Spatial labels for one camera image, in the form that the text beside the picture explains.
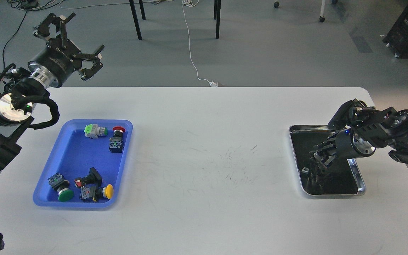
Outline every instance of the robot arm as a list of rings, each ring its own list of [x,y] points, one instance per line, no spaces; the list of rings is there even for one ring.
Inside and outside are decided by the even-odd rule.
[[[65,25],[73,17],[58,17],[50,13],[47,18],[34,28],[34,36],[44,39],[46,47],[28,63],[29,70],[7,66],[0,74],[0,83],[5,79],[4,92],[0,92],[0,126],[18,126],[8,137],[0,134],[0,171],[3,170],[20,152],[16,144],[27,128],[44,129],[53,126],[59,120],[58,105],[50,99],[48,87],[61,87],[70,75],[78,71],[82,80],[87,80],[99,71],[101,45],[94,53],[84,54],[67,38]],[[50,34],[53,24],[56,34]],[[83,61],[92,63],[92,68],[83,68]],[[31,113],[37,103],[50,108],[51,120],[32,124]],[[0,234],[0,250],[4,248]]]
[[[408,110],[379,111],[351,100],[339,108],[328,128],[335,132],[310,152],[311,169],[319,174],[331,169],[335,158],[369,157],[386,146],[395,149],[389,152],[392,159],[408,164]]]

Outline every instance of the blue tray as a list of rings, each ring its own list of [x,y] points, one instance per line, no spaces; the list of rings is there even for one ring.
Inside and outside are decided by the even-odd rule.
[[[108,129],[108,135],[91,139],[84,136],[84,127],[98,124]],[[112,128],[123,126],[124,150],[122,153],[111,153],[108,149],[109,139],[113,137]],[[120,179],[128,153],[133,125],[127,120],[73,119],[67,121],[56,139],[50,157],[40,175],[34,190],[33,201],[39,206],[104,208],[112,205],[118,198]],[[80,197],[80,189],[75,187],[74,179],[89,174],[89,168],[96,168],[103,178],[102,186],[112,184],[112,199],[100,199],[98,202],[84,202]],[[48,184],[48,178],[61,173],[70,182],[73,198],[67,202],[58,201],[58,194]]]

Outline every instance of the gray floor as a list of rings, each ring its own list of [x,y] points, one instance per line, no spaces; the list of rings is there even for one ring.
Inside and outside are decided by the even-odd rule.
[[[336,5],[328,0],[324,23],[318,21],[320,0],[283,0],[279,9],[273,2],[222,0],[218,40],[214,2],[200,0],[196,7],[186,8],[193,60],[201,78],[224,86],[357,86],[369,91],[377,108],[408,109],[408,59],[395,58],[381,42],[407,0],[340,0]],[[63,6],[101,3],[68,0]],[[141,41],[129,5],[79,10],[55,6],[30,12],[6,48],[6,64],[26,67],[44,47],[32,36],[32,27],[50,12],[68,16],[74,11],[68,37],[83,52],[104,44],[105,66],[89,81],[75,74],[65,86],[208,86],[197,80],[188,56],[180,0],[144,7],[147,20],[140,20]],[[23,15],[0,1],[0,70],[2,48]]]

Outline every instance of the white table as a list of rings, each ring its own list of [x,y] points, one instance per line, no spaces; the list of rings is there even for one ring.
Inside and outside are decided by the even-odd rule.
[[[28,130],[0,176],[0,254],[408,254],[408,170],[390,149],[358,160],[367,187],[361,197],[313,200],[299,186],[288,128],[326,124],[353,98],[372,104],[364,89],[50,92],[59,123]],[[32,201],[61,126],[74,118],[133,123],[118,200],[107,210]]]

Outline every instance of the black table leg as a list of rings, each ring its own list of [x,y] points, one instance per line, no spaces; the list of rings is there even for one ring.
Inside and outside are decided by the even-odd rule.
[[[221,0],[217,0],[217,33],[215,38],[220,38],[220,10],[221,10]]]
[[[140,3],[140,9],[141,9],[141,17],[143,18],[143,21],[146,20],[146,15],[144,14],[144,5],[143,5],[143,0],[139,0]]]
[[[136,16],[136,10],[135,10],[135,3],[133,0],[130,0],[130,8],[131,8],[131,14],[133,15],[133,21],[135,22],[135,28],[136,28],[136,33],[138,34],[138,39],[141,40],[141,31],[140,31],[140,25],[138,24],[138,16]]]
[[[217,19],[217,0],[214,1],[214,19]]]

